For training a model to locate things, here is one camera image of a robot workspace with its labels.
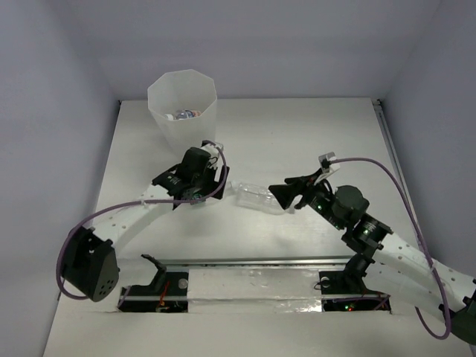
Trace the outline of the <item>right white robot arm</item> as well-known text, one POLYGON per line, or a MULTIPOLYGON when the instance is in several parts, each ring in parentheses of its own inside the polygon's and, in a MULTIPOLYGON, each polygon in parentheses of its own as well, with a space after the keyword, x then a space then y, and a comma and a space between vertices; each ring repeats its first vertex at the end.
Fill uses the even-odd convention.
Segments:
POLYGON ((452 335, 475 343, 475 278, 425 256, 389 226, 367 213, 370 205, 361 191, 343 185, 328 188, 331 170, 286 178, 269 186, 282 209, 310 207, 344 232, 342 241, 354 251, 342 274, 344 286, 388 294, 443 322, 452 335))

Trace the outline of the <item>clear bottle orange blue label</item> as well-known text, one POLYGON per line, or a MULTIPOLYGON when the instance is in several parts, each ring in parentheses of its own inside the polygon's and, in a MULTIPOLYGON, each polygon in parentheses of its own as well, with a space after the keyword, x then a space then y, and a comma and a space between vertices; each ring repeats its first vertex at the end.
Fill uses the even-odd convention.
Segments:
POLYGON ((199 110, 194 109, 179 109, 173 114, 165 114, 164 117, 167 120, 187 120, 191 118, 197 118, 202 113, 199 110))

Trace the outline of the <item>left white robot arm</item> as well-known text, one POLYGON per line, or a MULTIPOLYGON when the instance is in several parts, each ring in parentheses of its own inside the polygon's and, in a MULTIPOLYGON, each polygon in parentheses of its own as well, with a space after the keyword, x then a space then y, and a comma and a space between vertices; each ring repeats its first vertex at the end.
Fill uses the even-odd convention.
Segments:
POLYGON ((156 176, 136 200, 104 208, 80 221, 68 233, 57 258, 60 292, 74 300, 103 300, 119 281, 117 255, 126 245, 181 205, 220 200, 229 170, 223 146, 203 141, 156 176))

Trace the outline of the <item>clear bottle green label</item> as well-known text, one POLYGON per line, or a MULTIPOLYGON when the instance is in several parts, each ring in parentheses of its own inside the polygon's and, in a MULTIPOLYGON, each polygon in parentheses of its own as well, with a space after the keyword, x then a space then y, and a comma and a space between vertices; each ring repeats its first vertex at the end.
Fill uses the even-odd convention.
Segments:
POLYGON ((207 199, 196 199, 196 200, 193 200, 192 202, 190 202, 191 205, 200 205, 202 203, 205 203, 207 201, 207 199))

